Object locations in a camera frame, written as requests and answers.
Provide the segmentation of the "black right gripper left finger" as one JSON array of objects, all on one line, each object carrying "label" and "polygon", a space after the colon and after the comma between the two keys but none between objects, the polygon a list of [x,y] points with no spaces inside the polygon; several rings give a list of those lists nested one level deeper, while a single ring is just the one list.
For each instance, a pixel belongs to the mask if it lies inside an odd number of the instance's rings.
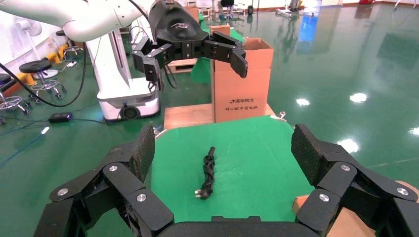
[{"label": "black right gripper left finger", "polygon": [[84,237],[100,217],[117,210],[137,237],[156,237],[174,223],[169,208],[145,185],[155,154],[152,126],[114,146],[95,168],[50,193],[34,235]]}]

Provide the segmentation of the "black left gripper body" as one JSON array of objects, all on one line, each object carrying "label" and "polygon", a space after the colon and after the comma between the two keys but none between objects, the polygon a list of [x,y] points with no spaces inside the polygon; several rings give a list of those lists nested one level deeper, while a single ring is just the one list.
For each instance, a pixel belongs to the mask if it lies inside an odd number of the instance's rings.
[{"label": "black left gripper body", "polygon": [[209,33],[203,31],[188,11],[176,1],[157,0],[149,11],[148,20],[152,30],[156,52],[148,58],[156,58],[165,44],[169,61],[190,58],[211,58],[211,48],[206,44]]}]

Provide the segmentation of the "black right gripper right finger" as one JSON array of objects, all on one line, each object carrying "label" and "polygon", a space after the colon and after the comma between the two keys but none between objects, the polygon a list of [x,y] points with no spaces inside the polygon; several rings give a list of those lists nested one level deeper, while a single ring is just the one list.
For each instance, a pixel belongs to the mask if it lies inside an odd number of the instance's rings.
[{"label": "black right gripper right finger", "polygon": [[291,152],[314,187],[296,213],[296,222],[326,236],[341,210],[354,212],[377,237],[419,234],[418,195],[411,188],[362,166],[341,145],[295,126]]}]

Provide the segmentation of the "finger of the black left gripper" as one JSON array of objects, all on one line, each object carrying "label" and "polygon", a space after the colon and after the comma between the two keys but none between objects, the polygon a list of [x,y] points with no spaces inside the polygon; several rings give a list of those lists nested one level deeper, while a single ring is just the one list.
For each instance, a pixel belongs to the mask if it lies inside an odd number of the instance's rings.
[{"label": "finger of the black left gripper", "polygon": [[233,71],[241,78],[248,73],[248,62],[243,43],[229,35],[214,31],[202,42],[203,57],[229,63]]},{"label": "finger of the black left gripper", "polygon": [[131,55],[135,69],[142,72],[148,82],[160,82],[161,70],[173,60],[174,47],[170,43],[158,45],[149,37],[143,37]]}]

